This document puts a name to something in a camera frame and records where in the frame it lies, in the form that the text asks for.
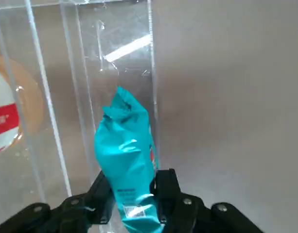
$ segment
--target teal snack bag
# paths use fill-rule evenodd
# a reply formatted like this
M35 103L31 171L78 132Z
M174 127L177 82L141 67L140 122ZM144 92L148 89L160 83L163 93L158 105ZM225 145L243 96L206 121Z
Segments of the teal snack bag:
M158 158L147 111L118 87L95 134L95 154L130 233L160 233L153 195Z

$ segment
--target barcode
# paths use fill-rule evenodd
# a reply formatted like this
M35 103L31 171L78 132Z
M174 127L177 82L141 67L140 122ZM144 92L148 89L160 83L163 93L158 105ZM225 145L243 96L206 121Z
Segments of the barcode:
M141 206L124 206L124 212L127 218L145 217L144 208Z

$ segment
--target orange circular object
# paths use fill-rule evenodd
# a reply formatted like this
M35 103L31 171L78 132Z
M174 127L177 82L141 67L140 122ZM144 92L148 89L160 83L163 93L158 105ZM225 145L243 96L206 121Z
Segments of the orange circular object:
M15 78L16 92L19 97L24 121L27 125L27 131L28 133L36 133L44 119L44 100L42 92L32 75L26 71L21 64L10 59L10 66ZM0 75L10 85L2 56L0 56ZM22 125L19 123L17 136L9 144L12 145L19 141L23 133Z

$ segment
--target blurry object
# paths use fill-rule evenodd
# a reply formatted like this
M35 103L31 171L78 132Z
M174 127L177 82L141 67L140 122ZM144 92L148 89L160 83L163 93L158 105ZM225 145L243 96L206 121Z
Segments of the blurry object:
M149 115L118 87L95 135L96 158L108 179L124 226L130 233L160 233L153 196L158 169Z
M15 77L16 92L22 106L27 130L35 133L43 121L44 102L38 84L22 65L10 60ZM23 136L10 80L0 56L0 152L16 143Z

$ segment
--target red label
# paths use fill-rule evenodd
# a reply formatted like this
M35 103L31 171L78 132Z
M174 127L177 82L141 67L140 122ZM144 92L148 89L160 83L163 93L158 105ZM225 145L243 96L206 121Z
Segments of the red label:
M19 116L16 104L9 104L0 107L0 134L18 127Z

